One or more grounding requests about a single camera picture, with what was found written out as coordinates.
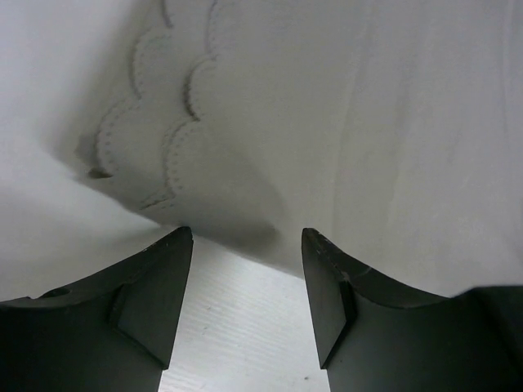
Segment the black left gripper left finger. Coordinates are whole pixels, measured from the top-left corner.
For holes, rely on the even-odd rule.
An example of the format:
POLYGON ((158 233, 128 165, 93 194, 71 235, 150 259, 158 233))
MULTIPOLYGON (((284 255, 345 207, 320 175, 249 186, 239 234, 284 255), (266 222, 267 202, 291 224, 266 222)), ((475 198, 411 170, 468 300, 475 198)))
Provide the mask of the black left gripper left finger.
POLYGON ((1 304, 4 391, 156 391, 168 369, 193 252, 175 229, 38 298, 1 304))

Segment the grey cloth placemat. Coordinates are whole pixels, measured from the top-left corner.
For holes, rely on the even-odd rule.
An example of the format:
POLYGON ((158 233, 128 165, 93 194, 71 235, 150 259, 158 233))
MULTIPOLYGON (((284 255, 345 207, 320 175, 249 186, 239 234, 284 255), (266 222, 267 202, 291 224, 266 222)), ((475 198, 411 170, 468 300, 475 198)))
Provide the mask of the grey cloth placemat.
POLYGON ((519 1, 4 1, 1 296, 190 225, 438 294, 522 280, 519 1))

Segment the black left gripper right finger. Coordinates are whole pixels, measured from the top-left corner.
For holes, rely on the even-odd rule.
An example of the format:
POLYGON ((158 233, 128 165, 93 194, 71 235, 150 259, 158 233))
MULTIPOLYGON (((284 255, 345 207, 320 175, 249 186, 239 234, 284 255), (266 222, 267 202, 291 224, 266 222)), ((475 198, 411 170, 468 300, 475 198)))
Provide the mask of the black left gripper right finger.
POLYGON ((315 229, 302 232, 302 264, 331 390, 521 390, 521 287, 437 296, 347 255, 315 229))

